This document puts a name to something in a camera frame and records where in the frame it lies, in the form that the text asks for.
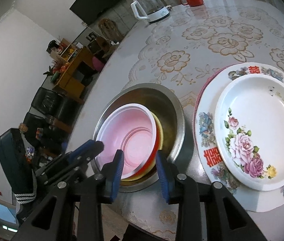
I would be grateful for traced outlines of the yellow plastic bowl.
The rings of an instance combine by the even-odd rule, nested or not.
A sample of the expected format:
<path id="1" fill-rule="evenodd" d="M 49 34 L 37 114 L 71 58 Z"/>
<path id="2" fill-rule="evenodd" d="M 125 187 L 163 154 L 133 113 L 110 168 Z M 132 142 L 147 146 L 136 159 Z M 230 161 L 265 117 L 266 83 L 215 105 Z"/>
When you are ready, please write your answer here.
<path id="1" fill-rule="evenodd" d="M 156 122 L 156 127 L 157 127 L 156 143 L 154 145 L 152 154 L 150 158 L 148 159 L 148 161 L 146 162 L 146 164 L 137 173 L 135 173 L 134 175 L 126 179 L 122 179 L 122 181 L 124 182 L 137 181 L 141 179 L 142 177 L 144 177 L 145 175 L 147 175 L 154 168 L 156 164 L 156 152 L 158 150 L 163 149 L 163 143 L 164 143 L 163 127 L 162 127 L 160 120 L 157 118 L 157 116 L 154 113 L 152 113 L 152 115 L 154 117 L 154 120 Z"/>

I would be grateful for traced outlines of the red plastic bowl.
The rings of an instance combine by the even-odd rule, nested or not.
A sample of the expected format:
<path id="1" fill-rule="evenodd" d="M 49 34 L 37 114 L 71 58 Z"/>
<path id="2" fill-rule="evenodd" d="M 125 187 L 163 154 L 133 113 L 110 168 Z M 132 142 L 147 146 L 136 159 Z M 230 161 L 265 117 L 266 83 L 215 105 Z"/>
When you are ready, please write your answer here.
<path id="1" fill-rule="evenodd" d="M 121 179 L 137 173 L 150 158 L 156 143 L 157 127 L 152 112 L 142 104 L 125 104 L 113 111 L 102 124 L 97 141 L 104 150 L 95 158 L 99 169 L 113 160 L 117 150 L 124 153 Z"/>

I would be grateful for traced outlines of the stainless steel bowl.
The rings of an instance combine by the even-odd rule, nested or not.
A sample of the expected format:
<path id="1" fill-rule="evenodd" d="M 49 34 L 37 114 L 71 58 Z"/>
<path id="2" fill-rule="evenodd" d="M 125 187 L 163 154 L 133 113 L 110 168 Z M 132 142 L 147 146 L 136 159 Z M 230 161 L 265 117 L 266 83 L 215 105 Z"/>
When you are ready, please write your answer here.
<path id="1" fill-rule="evenodd" d="M 113 98 L 105 107 L 94 131 L 96 140 L 99 129 L 107 117 L 117 108 L 130 103 L 142 104 L 154 113 L 160 120 L 164 143 L 161 150 L 170 162 L 174 162 L 179 155 L 185 137 L 185 118 L 178 98 L 162 85 L 144 83 L 124 90 Z M 92 161 L 93 171 L 99 173 L 102 169 Z M 133 182 L 121 180 L 120 191 L 123 193 L 137 192 L 145 189 L 158 180 L 156 165 L 144 177 Z"/>

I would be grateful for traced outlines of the large white double-happiness plate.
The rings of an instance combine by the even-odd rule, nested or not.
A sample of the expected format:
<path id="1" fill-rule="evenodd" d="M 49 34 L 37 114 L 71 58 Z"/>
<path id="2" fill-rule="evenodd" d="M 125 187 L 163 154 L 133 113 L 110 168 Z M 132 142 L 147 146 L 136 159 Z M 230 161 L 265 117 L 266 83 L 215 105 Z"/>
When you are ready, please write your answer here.
<path id="1" fill-rule="evenodd" d="M 214 111 L 219 93 L 236 78 L 257 73 L 284 83 L 284 72 L 274 66 L 254 62 L 227 68 L 209 83 L 196 113 L 196 146 L 211 182 L 222 183 L 246 210 L 268 212 L 284 205 L 284 186 L 269 192 L 259 192 L 240 183 L 225 166 L 216 145 L 214 132 Z"/>

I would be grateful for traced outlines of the white rose pattern plate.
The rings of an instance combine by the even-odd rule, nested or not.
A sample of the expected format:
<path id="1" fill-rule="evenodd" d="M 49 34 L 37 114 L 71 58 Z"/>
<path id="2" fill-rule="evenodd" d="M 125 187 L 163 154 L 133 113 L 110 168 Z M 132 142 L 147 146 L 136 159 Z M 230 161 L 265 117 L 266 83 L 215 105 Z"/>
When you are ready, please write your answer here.
<path id="1" fill-rule="evenodd" d="M 252 74 L 232 81 L 215 109 L 215 139 L 242 184 L 268 192 L 284 185 L 284 82 Z"/>

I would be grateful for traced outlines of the wooden desk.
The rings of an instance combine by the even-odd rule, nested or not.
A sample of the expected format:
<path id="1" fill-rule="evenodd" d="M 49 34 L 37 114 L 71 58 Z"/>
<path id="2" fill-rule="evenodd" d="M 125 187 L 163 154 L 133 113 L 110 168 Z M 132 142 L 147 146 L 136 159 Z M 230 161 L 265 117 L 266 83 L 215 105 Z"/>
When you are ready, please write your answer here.
<path id="1" fill-rule="evenodd" d="M 92 61 L 93 56 L 87 47 L 83 47 L 60 74 L 53 91 L 82 104 L 82 93 L 89 85 L 92 76 L 97 73 Z"/>

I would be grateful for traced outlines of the pink-rimmed floral plate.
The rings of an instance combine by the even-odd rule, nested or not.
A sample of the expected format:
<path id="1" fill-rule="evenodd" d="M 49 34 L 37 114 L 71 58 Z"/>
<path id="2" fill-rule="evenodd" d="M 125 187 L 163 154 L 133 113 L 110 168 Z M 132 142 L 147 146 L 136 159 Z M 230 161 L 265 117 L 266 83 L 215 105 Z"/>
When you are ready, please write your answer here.
<path id="1" fill-rule="evenodd" d="M 195 107 L 194 107 L 194 113 L 193 113 L 193 118 L 192 118 L 192 136 L 193 136 L 193 139 L 194 139 L 194 143 L 197 144 L 197 141 L 196 141 L 196 113 L 197 113 L 197 110 L 198 110 L 198 106 L 199 106 L 199 103 L 200 103 L 200 100 L 201 100 L 201 97 L 204 93 L 204 90 L 205 88 L 209 85 L 209 83 L 219 74 L 221 73 L 222 71 L 224 71 L 225 69 L 227 68 L 230 68 L 230 67 L 233 67 L 235 65 L 240 65 L 240 64 L 231 64 L 231 65 L 228 65 L 226 67 L 223 67 L 219 70 L 217 70 L 217 72 L 215 72 L 213 75 L 211 75 L 205 82 L 205 84 L 203 85 L 203 87 L 201 88 L 199 94 L 198 94 L 198 97 L 197 97 L 197 100 L 195 102 Z"/>

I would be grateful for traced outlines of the wooden desktop shelf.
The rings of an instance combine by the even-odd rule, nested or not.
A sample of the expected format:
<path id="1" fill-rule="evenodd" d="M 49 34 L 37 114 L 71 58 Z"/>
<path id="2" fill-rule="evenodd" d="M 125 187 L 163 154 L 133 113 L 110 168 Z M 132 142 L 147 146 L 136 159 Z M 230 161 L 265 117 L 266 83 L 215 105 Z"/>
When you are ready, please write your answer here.
<path id="1" fill-rule="evenodd" d="M 79 52 L 79 48 L 66 39 L 61 41 L 52 40 L 47 48 L 50 57 L 55 61 L 71 63 Z"/>

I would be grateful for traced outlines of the wooden chair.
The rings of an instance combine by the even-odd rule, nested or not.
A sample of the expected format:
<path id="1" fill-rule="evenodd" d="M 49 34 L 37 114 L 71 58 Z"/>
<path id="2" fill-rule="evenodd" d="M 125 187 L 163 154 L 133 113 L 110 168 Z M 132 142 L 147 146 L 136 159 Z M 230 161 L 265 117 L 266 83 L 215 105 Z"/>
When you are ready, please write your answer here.
<path id="1" fill-rule="evenodd" d="M 102 34 L 114 43 L 121 42 L 123 40 L 123 36 L 113 20 L 109 18 L 103 18 L 99 21 L 98 27 Z"/>

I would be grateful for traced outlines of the white glass electric kettle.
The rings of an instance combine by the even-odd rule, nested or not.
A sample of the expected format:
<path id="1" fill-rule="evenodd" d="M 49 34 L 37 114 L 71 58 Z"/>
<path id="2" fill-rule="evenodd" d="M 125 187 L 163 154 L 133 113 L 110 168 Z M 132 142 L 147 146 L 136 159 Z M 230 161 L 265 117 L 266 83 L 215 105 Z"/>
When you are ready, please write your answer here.
<path id="1" fill-rule="evenodd" d="M 170 14 L 161 0 L 133 0 L 130 7 L 137 20 L 149 23 L 157 22 Z"/>

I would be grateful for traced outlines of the black wall television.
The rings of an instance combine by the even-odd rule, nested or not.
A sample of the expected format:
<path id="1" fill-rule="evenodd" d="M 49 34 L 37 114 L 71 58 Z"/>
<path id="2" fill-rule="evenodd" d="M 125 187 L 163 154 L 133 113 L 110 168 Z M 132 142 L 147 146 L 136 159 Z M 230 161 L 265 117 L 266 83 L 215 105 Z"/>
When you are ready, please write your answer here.
<path id="1" fill-rule="evenodd" d="M 90 25 L 120 1 L 122 0 L 75 0 L 70 10 Z"/>

